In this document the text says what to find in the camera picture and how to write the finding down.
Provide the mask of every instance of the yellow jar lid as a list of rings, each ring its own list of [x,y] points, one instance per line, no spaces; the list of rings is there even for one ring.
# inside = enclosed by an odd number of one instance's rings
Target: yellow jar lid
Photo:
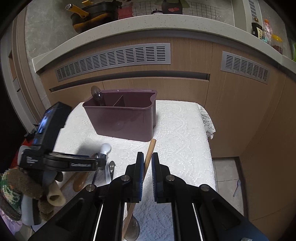
[[[272,34],[271,37],[272,37],[273,39],[275,39],[276,41],[279,41],[279,42],[282,42],[282,41],[283,41],[279,36],[277,36],[277,35],[275,35],[275,34]]]

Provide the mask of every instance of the metal vent grille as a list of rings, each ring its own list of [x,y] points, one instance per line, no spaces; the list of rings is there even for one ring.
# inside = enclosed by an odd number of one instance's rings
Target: metal vent grille
[[[58,81],[101,69],[140,64],[170,64],[170,43],[123,46],[75,60],[56,70]]]
[[[269,69],[267,67],[224,51],[222,53],[221,70],[258,80],[265,84],[267,84],[269,78]]]
[[[250,9],[251,9],[251,14],[253,18],[257,17],[257,13],[256,13],[256,9],[255,9],[255,4],[253,1],[249,0],[249,4],[250,4]]]

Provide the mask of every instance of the kitchen countertop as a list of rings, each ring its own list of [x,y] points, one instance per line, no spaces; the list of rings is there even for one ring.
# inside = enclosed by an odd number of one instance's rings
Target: kitchen countertop
[[[195,31],[234,40],[263,53],[296,74],[296,62],[281,55],[271,46],[244,30],[208,18],[177,14],[144,15],[92,28],[64,42],[52,51],[33,58],[34,70],[37,72],[56,58],[90,42],[120,34],[161,29]]]

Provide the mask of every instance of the yellow and black pot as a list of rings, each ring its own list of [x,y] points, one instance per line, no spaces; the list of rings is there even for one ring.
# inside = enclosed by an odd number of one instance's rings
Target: yellow and black pot
[[[82,9],[68,4],[65,9],[73,12],[72,24],[77,33],[83,33],[91,28],[118,20],[118,8],[122,3],[118,1],[94,3]]]

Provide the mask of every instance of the soy sauce bottle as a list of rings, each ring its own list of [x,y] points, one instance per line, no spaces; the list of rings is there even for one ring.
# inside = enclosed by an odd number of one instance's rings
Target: soy sauce bottle
[[[259,24],[258,18],[254,18],[254,22],[252,22],[252,34],[259,39],[262,39],[263,28]]]

